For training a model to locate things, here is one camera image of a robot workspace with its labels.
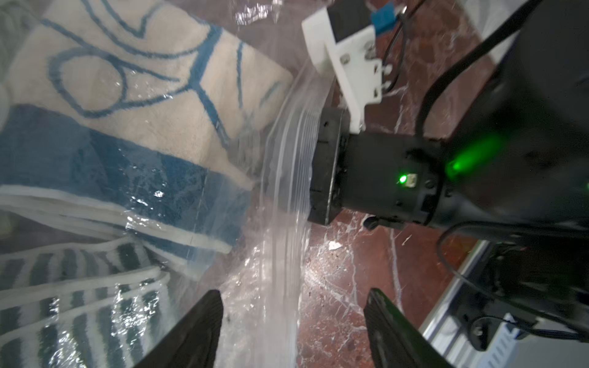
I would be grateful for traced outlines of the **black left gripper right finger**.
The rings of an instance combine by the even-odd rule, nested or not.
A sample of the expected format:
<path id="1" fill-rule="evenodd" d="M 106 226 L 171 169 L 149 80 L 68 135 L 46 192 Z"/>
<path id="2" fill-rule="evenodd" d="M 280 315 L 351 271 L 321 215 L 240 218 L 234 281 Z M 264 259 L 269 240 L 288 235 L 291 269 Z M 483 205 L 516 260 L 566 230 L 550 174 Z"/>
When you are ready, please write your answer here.
<path id="1" fill-rule="evenodd" d="M 374 366 L 451 366 L 380 289 L 370 290 L 364 318 Z"/>

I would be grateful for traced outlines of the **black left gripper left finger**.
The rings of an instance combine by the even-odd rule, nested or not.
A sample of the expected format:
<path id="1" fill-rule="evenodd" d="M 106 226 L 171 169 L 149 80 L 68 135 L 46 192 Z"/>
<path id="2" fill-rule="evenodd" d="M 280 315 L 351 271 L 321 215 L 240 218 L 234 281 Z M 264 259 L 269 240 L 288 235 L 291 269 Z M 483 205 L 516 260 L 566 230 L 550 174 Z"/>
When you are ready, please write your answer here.
<path id="1" fill-rule="evenodd" d="M 209 290 L 136 368 L 213 368 L 222 327 L 221 293 Z"/>

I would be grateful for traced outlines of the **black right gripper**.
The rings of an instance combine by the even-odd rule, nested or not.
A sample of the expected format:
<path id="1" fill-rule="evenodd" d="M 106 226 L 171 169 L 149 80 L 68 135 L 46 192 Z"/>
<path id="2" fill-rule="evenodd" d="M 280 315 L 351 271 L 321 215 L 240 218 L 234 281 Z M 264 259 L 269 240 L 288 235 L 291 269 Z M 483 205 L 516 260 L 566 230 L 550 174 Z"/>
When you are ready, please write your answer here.
<path id="1" fill-rule="evenodd" d="M 312 161 L 310 222 L 329 225 L 349 209 L 367 214 L 367 227 L 429 225 L 442 182 L 440 142 L 353 134 L 346 110 L 322 110 Z"/>

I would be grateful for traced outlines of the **green white striped towel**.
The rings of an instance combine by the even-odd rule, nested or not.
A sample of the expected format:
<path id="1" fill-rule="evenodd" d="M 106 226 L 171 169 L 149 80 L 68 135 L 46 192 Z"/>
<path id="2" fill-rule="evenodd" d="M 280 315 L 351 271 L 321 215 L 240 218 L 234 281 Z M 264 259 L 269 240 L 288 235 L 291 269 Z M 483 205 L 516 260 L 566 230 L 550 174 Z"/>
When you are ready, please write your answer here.
<path id="1" fill-rule="evenodd" d="M 132 367 L 171 330 L 170 273 L 138 240 L 1 257 L 1 365 Z"/>

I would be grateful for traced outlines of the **clear plastic vacuum bag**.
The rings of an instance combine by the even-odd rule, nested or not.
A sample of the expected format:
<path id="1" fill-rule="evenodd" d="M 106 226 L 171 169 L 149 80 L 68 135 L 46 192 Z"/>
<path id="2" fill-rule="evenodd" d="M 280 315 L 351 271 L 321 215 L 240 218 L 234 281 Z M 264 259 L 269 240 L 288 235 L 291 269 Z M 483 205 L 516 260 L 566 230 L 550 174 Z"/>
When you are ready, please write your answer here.
<path id="1" fill-rule="evenodd" d="M 308 58 L 302 21 L 322 2 L 165 2 L 227 30 L 292 76 L 277 117 L 259 135 L 255 182 L 236 245 L 218 255 L 200 278 L 192 279 L 167 265 L 131 232 L 99 239 L 1 207 L 1 257 L 47 245 L 136 239 L 170 273 L 170 299 L 177 312 L 172 328 L 207 291 L 220 291 L 224 312 L 214 367 L 293 367 L 302 255 L 308 244 L 311 160 L 331 87 Z"/>

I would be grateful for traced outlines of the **blue white striped towel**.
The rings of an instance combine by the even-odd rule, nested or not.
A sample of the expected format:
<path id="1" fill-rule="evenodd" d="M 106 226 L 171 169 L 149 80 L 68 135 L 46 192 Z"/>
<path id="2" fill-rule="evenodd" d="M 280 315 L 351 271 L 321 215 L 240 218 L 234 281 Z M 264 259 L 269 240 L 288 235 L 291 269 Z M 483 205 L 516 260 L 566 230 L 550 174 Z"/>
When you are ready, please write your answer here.
<path id="1" fill-rule="evenodd" d="M 200 278 L 231 252 L 288 70 L 165 1 L 1 4 L 1 207 L 131 232 Z"/>

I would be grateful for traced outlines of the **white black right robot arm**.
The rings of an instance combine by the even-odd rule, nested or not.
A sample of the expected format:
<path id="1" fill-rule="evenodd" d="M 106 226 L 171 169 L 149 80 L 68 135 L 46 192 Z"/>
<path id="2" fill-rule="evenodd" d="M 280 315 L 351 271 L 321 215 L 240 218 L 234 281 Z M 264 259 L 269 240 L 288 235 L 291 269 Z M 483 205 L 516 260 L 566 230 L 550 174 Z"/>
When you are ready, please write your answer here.
<path id="1" fill-rule="evenodd" d="M 315 69 L 334 75 L 346 108 L 319 123 L 311 222 L 343 209 L 369 230 L 438 228 L 497 245 L 463 324 L 488 334 L 509 308 L 537 337 L 588 340 L 588 4 L 527 1 L 450 67 L 423 98 L 411 136 L 368 133 L 365 108 L 392 89 L 378 36 L 406 37 L 413 13 L 339 1 L 302 22 Z"/>

